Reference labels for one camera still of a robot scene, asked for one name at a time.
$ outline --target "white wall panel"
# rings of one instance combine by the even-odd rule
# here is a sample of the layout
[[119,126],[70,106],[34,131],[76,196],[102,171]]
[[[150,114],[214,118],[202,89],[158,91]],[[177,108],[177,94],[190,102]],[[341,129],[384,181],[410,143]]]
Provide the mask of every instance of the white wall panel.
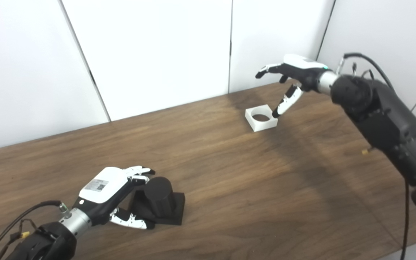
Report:
[[106,121],[59,3],[0,0],[0,147]]
[[112,120],[228,92],[230,0],[63,0]]
[[256,73],[287,53],[315,59],[333,0],[233,0],[230,92],[279,81]]

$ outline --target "black cylinder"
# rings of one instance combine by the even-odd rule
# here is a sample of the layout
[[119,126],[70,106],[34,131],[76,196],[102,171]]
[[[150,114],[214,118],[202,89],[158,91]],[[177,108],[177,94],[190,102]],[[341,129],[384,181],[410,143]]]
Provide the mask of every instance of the black cylinder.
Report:
[[147,182],[144,193],[157,217],[171,217],[176,208],[173,188],[165,177],[155,177]]

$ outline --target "white square block with hole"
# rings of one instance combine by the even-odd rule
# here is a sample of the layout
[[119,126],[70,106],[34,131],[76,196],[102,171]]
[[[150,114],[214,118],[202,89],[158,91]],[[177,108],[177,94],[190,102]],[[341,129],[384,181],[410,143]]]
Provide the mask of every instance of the white square block with hole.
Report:
[[[253,118],[255,115],[264,115],[269,117],[269,120],[264,122],[258,121]],[[254,132],[276,127],[278,122],[277,118],[272,117],[272,110],[268,105],[260,105],[259,107],[252,107],[245,110],[245,118]]]

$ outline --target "wooden tabletop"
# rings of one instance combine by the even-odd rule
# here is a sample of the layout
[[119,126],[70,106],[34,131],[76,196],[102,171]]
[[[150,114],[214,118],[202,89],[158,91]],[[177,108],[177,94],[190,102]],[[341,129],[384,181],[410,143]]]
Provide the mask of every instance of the wooden tabletop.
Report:
[[[305,94],[276,128],[251,130],[245,109],[274,108],[288,86],[0,148],[0,232],[41,201],[71,205],[106,166],[143,165],[185,193],[183,225],[97,226],[79,239],[75,260],[371,260],[399,250],[403,179],[380,152],[361,155],[368,144],[327,96]],[[30,217],[40,225],[60,214]]]

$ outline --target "robotic arm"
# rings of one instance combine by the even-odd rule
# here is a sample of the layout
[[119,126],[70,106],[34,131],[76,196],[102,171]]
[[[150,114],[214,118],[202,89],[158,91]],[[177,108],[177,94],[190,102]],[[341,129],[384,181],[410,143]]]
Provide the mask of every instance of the robotic arm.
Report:
[[[347,54],[364,57],[362,54]],[[381,150],[415,191],[416,204],[416,117],[399,99],[391,83],[378,66],[369,60],[385,78],[386,84],[375,79],[334,73],[324,64],[298,55],[285,55],[282,64],[262,68],[256,78],[266,73],[280,73],[281,83],[296,79],[278,107],[274,117],[283,114],[301,96],[302,91],[315,91],[330,96],[340,105],[372,148]]]
[[[79,192],[79,197],[70,211],[60,201],[49,201],[39,205],[57,205],[63,213],[58,222],[35,227],[35,232],[25,237],[21,233],[10,236],[10,241],[0,253],[0,259],[7,246],[23,238],[6,258],[7,260],[69,260],[73,258],[77,239],[89,228],[108,222],[136,229],[153,229],[155,224],[181,225],[185,196],[173,193],[168,179],[146,175],[155,171],[142,166],[126,169],[107,167]],[[130,210],[119,204],[135,191]],[[39,205],[25,211],[6,230],[10,230],[24,215]]]

